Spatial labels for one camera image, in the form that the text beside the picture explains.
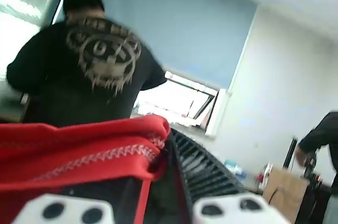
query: man's arm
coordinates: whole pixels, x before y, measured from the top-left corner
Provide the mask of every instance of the man's arm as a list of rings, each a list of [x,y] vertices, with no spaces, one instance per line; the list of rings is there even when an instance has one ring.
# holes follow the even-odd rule
[[[308,153],[333,141],[338,141],[338,112],[328,113],[319,125],[301,140],[295,150],[299,165],[304,166]]]
[[[51,52],[52,27],[33,36],[7,67],[7,81],[12,88],[28,94],[37,94],[44,84]]]
[[[158,87],[159,85],[162,85],[167,81],[167,79],[165,78],[165,72],[163,71],[162,67],[157,63],[157,61],[154,59],[151,52],[146,47],[144,47],[144,49],[146,49],[146,52],[149,52],[150,55],[149,57],[151,58],[151,70],[149,72],[148,79],[143,84],[141,90],[148,90]]]

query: man's hand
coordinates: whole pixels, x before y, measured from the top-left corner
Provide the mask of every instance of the man's hand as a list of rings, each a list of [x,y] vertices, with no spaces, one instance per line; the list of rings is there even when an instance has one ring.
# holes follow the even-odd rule
[[[297,159],[298,164],[301,167],[304,167],[307,154],[304,153],[303,150],[301,150],[301,148],[299,146],[297,146],[296,149],[295,149],[295,157]]]

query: blue wall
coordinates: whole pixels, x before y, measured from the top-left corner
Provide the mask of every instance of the blue wall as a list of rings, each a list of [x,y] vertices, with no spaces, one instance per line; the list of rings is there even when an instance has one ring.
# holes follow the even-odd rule
[[[104,0],[163,66],[228,88],[257,5],[249,0]]]

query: person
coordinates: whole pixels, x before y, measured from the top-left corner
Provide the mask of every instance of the person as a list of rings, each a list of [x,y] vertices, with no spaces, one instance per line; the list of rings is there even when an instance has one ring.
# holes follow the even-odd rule
[[[16,90],[39,99],[29,123],[56,127],[129,118],[141,90],[166,81],[129,29],[106,19],[102,0],[63,0],[65,21],[41,30],[7,67]]]
[[[295,149],[295,157],[304,166],[307,154],[328,145],[332,164],[338,171],[338,112],[328,113],[319,125],[301,140]],[[332,196],[327,204],[323,224],[338,223],[338,174],[332,184]]]

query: red fabric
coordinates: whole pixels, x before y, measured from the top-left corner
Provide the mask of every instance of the red fabric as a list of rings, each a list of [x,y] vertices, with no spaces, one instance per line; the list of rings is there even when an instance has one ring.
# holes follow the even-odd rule
[[[135,213],[134,224],[142,224],[144,219],[144,213],[147,207],[147,201],[150,191],[150,181],[144,181],[142,183],[141,192],[139,195],[139,200],[137,204],[137,209]]]
[[[63,128],[0,124],[0,216],[8,217],[1,223],[52,188],[123,176],[158,179],[166,163],[148,168],[169,133],[159,116]]]

